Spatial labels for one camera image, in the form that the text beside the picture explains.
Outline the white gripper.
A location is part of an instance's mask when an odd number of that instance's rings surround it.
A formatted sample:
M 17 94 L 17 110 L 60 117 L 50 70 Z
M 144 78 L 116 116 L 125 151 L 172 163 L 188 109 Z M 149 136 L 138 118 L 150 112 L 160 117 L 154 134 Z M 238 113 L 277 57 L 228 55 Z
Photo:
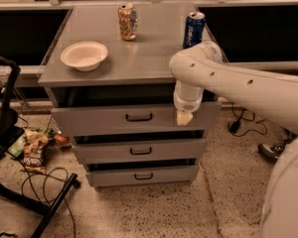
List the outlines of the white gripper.
M 193 119 L 193 112 L 196 112 L 201 105 L 203 96 L 195 100 L 184 100 L 177 93 L 174 93 L 174 104 L 177 111 L 177 125 L 187 126 Z

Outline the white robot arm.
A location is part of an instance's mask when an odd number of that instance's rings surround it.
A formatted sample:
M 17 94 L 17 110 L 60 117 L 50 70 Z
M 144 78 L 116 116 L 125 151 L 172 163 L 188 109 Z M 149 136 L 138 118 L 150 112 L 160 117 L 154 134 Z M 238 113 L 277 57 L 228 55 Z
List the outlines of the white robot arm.
M 297 135 L 278 158 L 268 183 L 261 238 L 298 238 L 298 76 L 232 66 L 204 41 L 172 56 L 177 123 L 188 125 L 208 90 Z

